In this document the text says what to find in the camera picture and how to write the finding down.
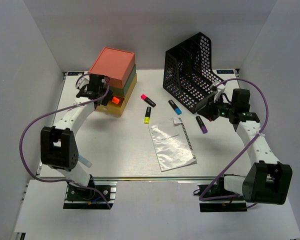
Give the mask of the orange cap black highlighter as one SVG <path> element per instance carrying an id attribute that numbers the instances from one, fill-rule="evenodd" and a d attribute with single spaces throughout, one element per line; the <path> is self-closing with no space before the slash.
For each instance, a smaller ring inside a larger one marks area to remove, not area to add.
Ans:
<path id="1" fill-rule="evenodd" d="M 112 97 L 111 101 L 116 105 L 118 105 L 120 103 L 120 99 L 115 96 Z"/>

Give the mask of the yellow bottom drawer box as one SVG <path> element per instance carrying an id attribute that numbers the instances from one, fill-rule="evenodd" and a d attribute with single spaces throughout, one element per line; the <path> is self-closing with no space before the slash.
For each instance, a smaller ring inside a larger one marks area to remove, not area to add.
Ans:
<path id="1" fill-rule="evenodd" d="M 118 104 L 113 103 L 112 101 L 110 101 L 107 106 L 103 106 L 103 105 L 99 105 L 96 108 L 96 111 L 98 112 L 103 112 L 106 113 L 108 115 L 112 115 L 112 116 L 116 116 L 116 117 L 121 117 L 125 107 L 130 99 L 130 96 L 134 90 L 134 87 L 137 83 L 137 75 L 134 76 L 128 90 L 127 93 L 125 95 L 125 97 L 119 97 L 117 96 L 117 98 L 120 100 Z"/>

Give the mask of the green drawer box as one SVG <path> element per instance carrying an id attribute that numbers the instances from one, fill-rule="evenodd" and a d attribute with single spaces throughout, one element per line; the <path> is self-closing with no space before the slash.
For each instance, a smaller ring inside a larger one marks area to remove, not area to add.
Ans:
<path id="1" fill-rule="evenodd" d="M 126 81 L 123 82 L 119 79 L 111 79 L 110 80 L 110 90 L 115 96 L 125 97 L 128 93 L 130 85 L 136 75 L 136 64 L 133 66 L 132 70 L 129 73 Z"/>

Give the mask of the purple cap black highlighter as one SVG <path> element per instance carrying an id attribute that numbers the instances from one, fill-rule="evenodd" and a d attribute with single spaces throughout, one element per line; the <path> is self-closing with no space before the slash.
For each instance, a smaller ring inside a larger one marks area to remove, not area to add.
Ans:
<path id="1" fill-rule="evenodd" d="M 206 134 L 208 132 L 208 130 L 207 130 L 207 127 L 205 126 L 203 120 L 201 119 L 201 117 L 198 115 L 198 116 L 195 117 L 195 119 L 196 119 L 202 133 Z"/>

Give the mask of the blue cap black highlighter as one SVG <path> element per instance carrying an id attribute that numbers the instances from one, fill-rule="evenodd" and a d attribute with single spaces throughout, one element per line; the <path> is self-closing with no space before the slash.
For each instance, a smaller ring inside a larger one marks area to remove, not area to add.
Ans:
<path id="1" fill-rule="evenodd" d="M 170 99 L 168 101 L 168 103 L 177 115 L 182 114 L 182 111 L 180 110 L 180 108 L 175 104 L 175 102 L 172 99 Z"/>

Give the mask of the pink cap black highlighter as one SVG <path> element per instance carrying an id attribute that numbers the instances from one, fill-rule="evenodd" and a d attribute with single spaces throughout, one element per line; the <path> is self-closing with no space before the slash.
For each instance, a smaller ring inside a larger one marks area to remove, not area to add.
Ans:
<path id="1" fill-rule="evenodd" d="M 147 97 L 145 94 L 142 94 L 141 96 L 140 96 L 140 98 L 144 101 L 144 102 L 146 102 L 148 105 L 150 105 L 151 107 L 155 107 L 156 106 L 156 103 L 154 103 L 149 97 Z"/>

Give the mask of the yellow cap black highlighter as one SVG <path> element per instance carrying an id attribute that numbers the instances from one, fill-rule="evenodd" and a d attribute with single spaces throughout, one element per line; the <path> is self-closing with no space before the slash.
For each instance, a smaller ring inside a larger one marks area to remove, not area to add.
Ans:
<path id="1" fill-rule="evenodd" d="M 152 108 L 150 106 L 148 106 L 146 109 L 146 112 L 145 112 L 145 116 L 144 116 L 144 121 L 143 121 L 144 124 L 150 123 L 151 111 L 152 111 Z"/>

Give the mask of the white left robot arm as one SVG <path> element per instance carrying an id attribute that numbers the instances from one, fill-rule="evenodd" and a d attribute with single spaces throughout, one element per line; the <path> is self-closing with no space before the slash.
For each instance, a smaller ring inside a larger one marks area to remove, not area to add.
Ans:
<path id="1" fill-rule="evenodd" d="M 88 76 L 88 81 L 79 85 L 74 103 L 64 116 L 40 132 L 42 164 L 61 173 L 72 185 L 79 185 L 78 193 L 86 200 L 95 196 L 96 187 L 91 175 L 78 163 L 80 155 L 75 137 L 87 117 L 99 105 L 105 106 L 113 98 L 108 76 L 92 73 Z"/>

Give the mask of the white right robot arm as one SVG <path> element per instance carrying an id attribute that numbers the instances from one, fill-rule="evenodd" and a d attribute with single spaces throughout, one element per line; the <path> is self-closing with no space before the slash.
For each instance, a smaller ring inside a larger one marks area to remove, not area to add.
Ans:
<path id="1" fill-rule="evenodd" d="M 227 118 L 242 140 L 251 169 L 246 176 L 223 174 L 212 185 L 212 193 L 226 200 L 242 196 L 248 203 L 283 205 L 286 201 L 293 170 L 271 151 L 262 135 L 260 119 L 250 111 L 250 91 L 236 88 L 230 102 L 223 101 L 223 92 L 210 94 L 198 114 L 209 121 Z"/>

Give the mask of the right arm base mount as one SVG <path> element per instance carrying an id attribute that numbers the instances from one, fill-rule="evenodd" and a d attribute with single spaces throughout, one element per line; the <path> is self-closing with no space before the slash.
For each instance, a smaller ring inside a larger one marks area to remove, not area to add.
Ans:
<path id="1" fill-rule="evenodd" d="M 244 202 L 242 196 L 231 196 L 228 198 L 221 198 L 227 195 L 232 195 L 231 192 L 224 190 L 217 190 L 217 185 L 214 184 L 211 189 L 204 196 L 205 198 L 215 198 L 218 199 L 200 201 L 199 210 L 201 213 L 238 213 L 247 212 L 248 206 Z"/>

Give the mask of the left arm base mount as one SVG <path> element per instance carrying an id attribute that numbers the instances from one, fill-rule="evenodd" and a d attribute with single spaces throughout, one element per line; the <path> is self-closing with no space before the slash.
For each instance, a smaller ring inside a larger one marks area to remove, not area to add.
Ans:
<path id="1" fill-rule="evenodd" d="M 116 196 L 116 186 L 96 184 L 110 207 L 113 206 Z M 110 210 L 101 195 L 93 190 L 81 189 L 74 185 L 68 185 L 65 192 L 63 209 L 65 210 Z"/>

